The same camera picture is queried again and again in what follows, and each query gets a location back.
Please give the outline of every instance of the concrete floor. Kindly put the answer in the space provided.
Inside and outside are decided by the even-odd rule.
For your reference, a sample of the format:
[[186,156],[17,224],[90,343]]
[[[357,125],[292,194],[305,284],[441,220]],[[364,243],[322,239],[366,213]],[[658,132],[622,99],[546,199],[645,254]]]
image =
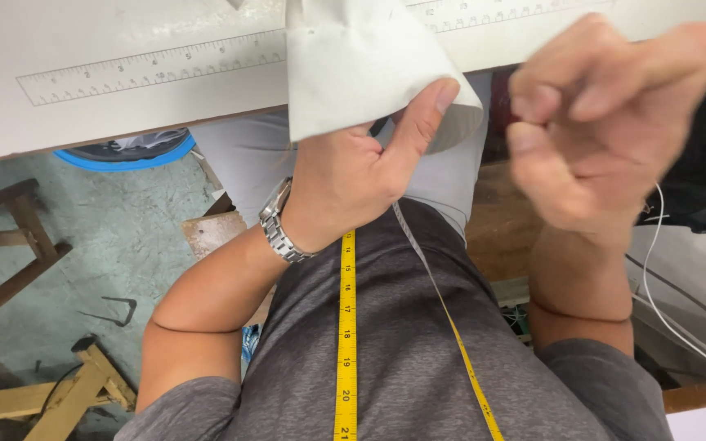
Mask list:
[[[209,208],[211,183],[192,155],[116,174],[76,169],[50,154],[0,161],[0,189],[30,177],[40,183],[39,215],[49,235],[74,248],[0,308],[2,368],[26,383],[55,381],[76,364],[73,343],[93,333],[137,385],[143,327],[156,302],[194,263],[179,224]],[[0,229],[14,227],[2,207]],[[28,247],[0,248],[0,283],[33,259]],[[129,326],[77,313],[125,317],[126,304],[101,296],[138,301]],[[38,360],[42,368],[35,374]],[[119,420],[108,421],[107,428],[121,425]]]

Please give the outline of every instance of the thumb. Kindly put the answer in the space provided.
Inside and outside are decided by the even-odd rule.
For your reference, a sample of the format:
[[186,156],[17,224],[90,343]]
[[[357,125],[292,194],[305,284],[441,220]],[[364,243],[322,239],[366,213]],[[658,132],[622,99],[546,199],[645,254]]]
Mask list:
[[517,122],[508,126],[507,138],[514,184],[549,225],[573,230],[594,207],[592,193],[576,180],[543,127]]
[[435,81],[422,90],[405,109],[394,129],[391,142],[378,163],[388,174],[405,177],[405,186],[416,169],[418,160],[435,137],[443,115],[459,94],[459,83],[453,78]]

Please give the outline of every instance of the shirt sleeve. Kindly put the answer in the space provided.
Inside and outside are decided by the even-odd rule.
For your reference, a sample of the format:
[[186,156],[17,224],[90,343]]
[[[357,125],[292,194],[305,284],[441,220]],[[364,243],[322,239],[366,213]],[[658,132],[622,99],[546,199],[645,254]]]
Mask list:
[[570,339],[538,358],[618,441],[672,441],[661,388],[633,358],[600,341]]
[[136,415],[114,441],[217,441],[239,407],[241,386],[204,376],[175,386]]

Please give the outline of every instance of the hand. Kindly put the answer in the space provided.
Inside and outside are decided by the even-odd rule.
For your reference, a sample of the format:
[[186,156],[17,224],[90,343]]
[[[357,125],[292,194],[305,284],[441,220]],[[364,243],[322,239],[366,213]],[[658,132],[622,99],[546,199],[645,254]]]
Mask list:
[[282,213],[290,240],[315,253],[385,213],[405,194],[459,88],[450,78],[428,85],[405,109],[385,150],[367,134],[370,122],[299,142]]
[[515,184],[549,225],[628,246],[706,94],[706,24],[629,43],[585,16],[515,73],[511,94]]

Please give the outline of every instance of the blue rim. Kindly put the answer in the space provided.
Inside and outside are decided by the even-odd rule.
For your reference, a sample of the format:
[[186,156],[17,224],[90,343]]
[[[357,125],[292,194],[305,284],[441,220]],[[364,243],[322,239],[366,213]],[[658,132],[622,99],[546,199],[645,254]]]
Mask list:
[[173,150],[159,155],[152,159],[139,159],[137,161],[129,161],[123,163],[100,163],[90,159],[79,158],[71,155],[64,150],[54,151],[54,155],[67,164],[74,165],[80,169],[90,170],[93,172],[111,173],[111,172],[130,172],[133,170],[150,169],[159,167],[160,165],[170,164],[187,155],[192,147],[195,146],[195,139],[192,135],[187,135],[187,138],[177,145]]

